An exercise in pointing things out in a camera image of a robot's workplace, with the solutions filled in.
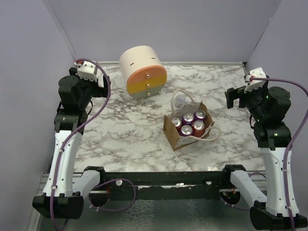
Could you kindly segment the purple fanta can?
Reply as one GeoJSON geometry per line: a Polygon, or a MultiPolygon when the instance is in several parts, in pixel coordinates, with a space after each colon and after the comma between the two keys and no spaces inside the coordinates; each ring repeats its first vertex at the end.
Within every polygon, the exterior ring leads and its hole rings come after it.
{"type": "Polygon", "coordinates": [[[180,136],[188,137],[193,135],[193,128],[190,125],[182,125],[180,132],[180,136]]]}
{"type": "Polygon", "coordinates": [[[206,121],[207,113],[203,109],[198,109],[197,111],[194,112],[194,119],[195,121],[206,121]]]}
{"type": "Polygon", "coordinates": [[[193,125],[195,118],[194,118],[194,114],[193,113],[184,113],[182,115],[182,124],[183,125],[193,125]]]}

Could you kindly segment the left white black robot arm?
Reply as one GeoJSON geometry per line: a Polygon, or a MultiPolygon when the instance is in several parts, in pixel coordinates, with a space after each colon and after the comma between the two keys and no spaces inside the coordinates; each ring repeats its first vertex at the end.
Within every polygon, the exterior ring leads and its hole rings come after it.
{"type": "Polygon", "coordinates": [[[54,119],[55,148],[49,177],[40,196],[32,206],[45,218],[80,218],[84,200],[94,188],[106,185],[103,167],[87,167],[81,177],[73,180],[77,150],[89,122],[86,108],[92,98],[108,98],[111,82],[103,75],[103,87],[98,82],[85,80],[70,68],[69,75],[58,82],[60,104],[54,119]]]}

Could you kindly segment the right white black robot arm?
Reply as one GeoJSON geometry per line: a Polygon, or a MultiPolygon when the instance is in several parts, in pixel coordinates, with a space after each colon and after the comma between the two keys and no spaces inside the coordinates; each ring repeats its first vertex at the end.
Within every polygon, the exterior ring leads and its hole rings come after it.
{"type": "Polygon", "coordinates": [[[299,213],[294,199],[290,159],[287,149],[292,136],[283,122],[291,106],[290,93],[280,87],[245,91],[244,87],[225,92],[227,108],[239,100],[255,120],[254,136],[260,148],[266,171],[267,193],[264,194],[239,167],[229,167],[221,176],[226,188],[236,187],[249,206],[250,220],[256,230],[288,230],[306,228],[308,219],[299,213]]]}

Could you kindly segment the red cola can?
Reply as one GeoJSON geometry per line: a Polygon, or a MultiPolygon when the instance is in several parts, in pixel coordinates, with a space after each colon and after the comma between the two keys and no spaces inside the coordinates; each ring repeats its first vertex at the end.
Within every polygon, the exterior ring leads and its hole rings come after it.
{"type": "Polygon", "coordinates": [[[180,132],[180,129],[182,127],[182,120],[179,117],[174,117],[171,119],[171,122],[175,125],[175,128],[177,130],[177,132],[180,132]]]}
{"type": "Polygon", "coordinates": [[[205,132],[205,124],[201,120],[196,120],[192,125],[192,129],[193,129],[193,136],[201,137],[205,132]]]}

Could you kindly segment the burlap canvas tote bag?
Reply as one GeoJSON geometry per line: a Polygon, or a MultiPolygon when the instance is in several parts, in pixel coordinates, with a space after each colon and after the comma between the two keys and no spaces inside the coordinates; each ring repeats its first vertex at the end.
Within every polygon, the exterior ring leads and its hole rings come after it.
{"type": "Polygon", "coordinates": [[[215,125],[206,105],[196,102],[187,91],[178,89],[171,96],[171,113],[164,116],[163,132],[173,149],[179,150],[194,142],[211,142],[221,136],[221,128],[215,125]],[[190,102],[176,107],[177,93],[190,98],[190,102]]]}

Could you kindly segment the purple Fanta can front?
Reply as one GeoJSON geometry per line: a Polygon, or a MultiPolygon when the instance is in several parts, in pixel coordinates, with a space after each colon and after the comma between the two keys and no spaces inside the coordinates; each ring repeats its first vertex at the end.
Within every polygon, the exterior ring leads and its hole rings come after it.
{"type": "Polygon", "coordinates": [[[183,125],[193,125],[195,118],[194,118],[194,114],[193,113],[184,113],[182,115],[182,124],[183,125]]]}

